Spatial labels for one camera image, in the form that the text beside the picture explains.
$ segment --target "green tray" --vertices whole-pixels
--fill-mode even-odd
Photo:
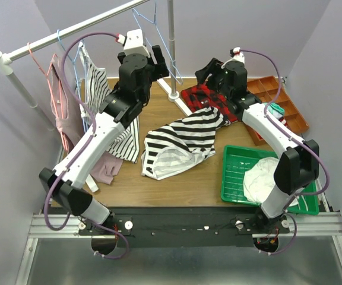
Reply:
[[[277,155],[273,151],[236,147],[233,145],[225,146],[221,199],[227,202],[259,205],[248,201],[243,195],[243,177],[245,171],[252,169],[260,159],[265,157],[277,157]],[[315,183],[312,182],[303,192],[316,192]],[[299,206],[289,207],[289,212],[317,215],[319,213],[318,197],[316,195],[300,197]]]

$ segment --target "gray floor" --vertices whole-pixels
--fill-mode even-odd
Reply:
[[[90,240],[41,240],[29,284],[342,284],[330,237],[298,237],[287,252],[252,248],[132,249],[122,260],[93,256]]]

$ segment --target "vertical pole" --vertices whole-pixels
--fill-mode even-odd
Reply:
[[[4,74],[11,84],[18,90],[18,92],[22,95],[23,99],[27,102],[27,104],[32,108],[44,121],[44,123],[47,126],[47,129],[50,131],[53,131],[55,128],[50,121],[50,119],[46,116],[46,114],[43,112],[43,110],[38,106],[35,98],[31,96],[30,92],[27,91],[25,86],[22,84],[22,82],[19,80],[19,78],[14,74],[14,71],[9,66],[11,63],[10,58],[6,56],[6,54],[2,54],[0,51],[0,71],[2,74]]]
[[[175,30],[173,25],[173,0],[167,2],[168,14],[169,14],[169,50],[171,55],[170,70],[173,75],[176,76],[175,69]],[[171,95],[176,95],[176,79],[171,76]]]
[[[9,79],[9,81],[15,87],[15,89],[17,89],[18,92],[22,95],[23,99],[30,106],[30,108],[32,108],[39,115],[39,117],[44,121],[47,129],[50,131],[53,131],[55,128],[54,128],[52,122],[47,117],[47,115],[44,113],[42,108],[40,108],[38,106],[38,103],[36,102],[34,97],[31,96],[29,91],[27,91],[27,89],[22,84],[22,82],[19,80],[19,78],[14,73],[6,75],[6,77]]]

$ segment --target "orange compartment organizer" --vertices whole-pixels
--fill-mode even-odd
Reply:
[[[270,102],[275,98],[278,90],[278,81],[275,77],[269,76],[260,79],[254,79],[248,81],[248,90],[262,100],[263,103]],[[281,89],[277,101],[275,101],[284,109],[284,118],[287,121],[288,128],[297,135],[308,130],[309,126],[304,120],[302,114],[298,111],[295,105],[292,103],[290,97]],[[265,140],[261,138],[256,131],[250,126],[246,126],[246,129],[250,133],[255,145],[265,144]]]

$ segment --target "wooden surface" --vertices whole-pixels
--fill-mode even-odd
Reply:
[[[111,87],[116,81],[109,80]],[[185,80],[181,91],[195,85],[196,80]],[[168,101],[167,94],[153,83],[151,99],[140,114],[140,147],[142,154],[144,138],[148,131],[157,129],[184,117],[182,111]],[[111,185],[98,183],[100,190],[93,194],[98,201],[107,206],[216,206],[232,205],[220,198],[223,172],[223,151],[225,145],[261,148],[270,150],[269,145],[257,147],[245,126],[236,122],[219,129],[214,146],[216,155],[176,176],[160,181],[141,176],[141,157],[137,164],[124,161]]]

